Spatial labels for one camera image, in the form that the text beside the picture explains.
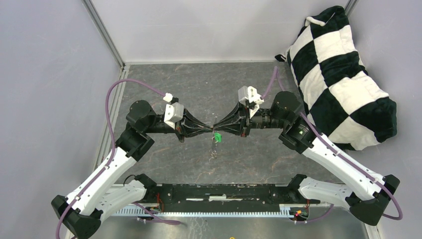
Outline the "green tagged key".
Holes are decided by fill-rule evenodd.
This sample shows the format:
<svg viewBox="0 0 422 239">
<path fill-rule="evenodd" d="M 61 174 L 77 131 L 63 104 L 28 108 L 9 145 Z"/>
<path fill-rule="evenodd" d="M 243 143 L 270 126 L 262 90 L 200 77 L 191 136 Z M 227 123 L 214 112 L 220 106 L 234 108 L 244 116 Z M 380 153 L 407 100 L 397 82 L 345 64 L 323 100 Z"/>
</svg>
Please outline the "green tagged key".
<svg viewBox="0 0 422 239">
<path fill-rule="evenodd" d="M 220 133 L 218 133 L 218 132 L 215 132 L 215 133 L 213 134 L 213 140 L 214 140 L 214 142 L 215 142 L 215 143 L 219 143 L 219 142 L 221 142 L 221 140 L 222 140 L 222 135 L 221 135 Z"/>
</svg>

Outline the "grey metal key holder plate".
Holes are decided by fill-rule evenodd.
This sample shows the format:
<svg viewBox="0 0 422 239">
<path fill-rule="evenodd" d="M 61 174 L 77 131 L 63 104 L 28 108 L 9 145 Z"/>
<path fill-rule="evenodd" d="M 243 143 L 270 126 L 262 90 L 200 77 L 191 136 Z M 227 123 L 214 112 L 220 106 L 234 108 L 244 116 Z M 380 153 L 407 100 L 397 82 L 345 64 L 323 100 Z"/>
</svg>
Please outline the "grey metal key holder plate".
<svg viewBox="0 0 422 239">
<path fill-rule="evenodd" d="M 210 150 L 212 158 L 215 158 L 217 156 L 216 144 L 217 144 L 217 141 L 215 139 L 215 130 L 213 129 L 212 130 L 212 137 L 211 137 L 211 150 Z"/>
</svg>

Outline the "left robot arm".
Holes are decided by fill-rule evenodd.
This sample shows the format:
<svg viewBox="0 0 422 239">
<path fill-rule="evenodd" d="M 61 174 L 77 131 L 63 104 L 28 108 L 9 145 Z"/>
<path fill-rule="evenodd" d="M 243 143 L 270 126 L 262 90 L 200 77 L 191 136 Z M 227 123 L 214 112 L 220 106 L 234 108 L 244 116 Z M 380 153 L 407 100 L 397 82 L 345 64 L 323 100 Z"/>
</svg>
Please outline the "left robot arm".
<svg viewBox="0 0 422 239">
<path fill-rule="evenodd" d="M 78 239 L 90 238 L 103 221 L 125 206 L 140 200 L 150 203 L 156 198 L 155 183 L 145 175 L 107 193 L 154 144 L 149 134 L 175 134 L 183 142 L 186 137 L 212 132 L 211 126 L 193 117 L 178 102 L 167 104 L 165 112 L 158 115 L 147 101 L 136 101 L 126 120 L 126 129 L 100 166 L 74 191 L 67 196 L 57 195 L 51 202 L 59 225 L 65 225 Z"/>
</svg>

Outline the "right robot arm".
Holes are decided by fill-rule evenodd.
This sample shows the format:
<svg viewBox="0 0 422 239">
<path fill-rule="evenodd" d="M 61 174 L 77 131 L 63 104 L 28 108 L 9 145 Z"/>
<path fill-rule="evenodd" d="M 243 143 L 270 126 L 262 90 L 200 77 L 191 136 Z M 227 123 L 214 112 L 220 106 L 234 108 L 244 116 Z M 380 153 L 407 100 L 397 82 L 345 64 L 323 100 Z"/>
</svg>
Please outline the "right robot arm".
<svg viewBox="0 0 422 239">
<path fill-rule="evenodd" d="M 287 190 L 293 203 L 304 199 L 318 200 L 348 210 L 361 222 L 376 226 L 385 216 L 389 203 L 398 204 L 394 193 L 400 181 L 394 175 L 383 176 L 363 166 L 338 148 L 300 112 L 297 97 L 279 92 L 268 109 L 261 109 L 248 98 L 239 100 L 235 108 L 213 127 L 241 137 L 252 129 L 279 128 L 279 139 L 289 149 L 323 166 L 339 184 L 315 180 L 298 174 Z"/>
</svg>

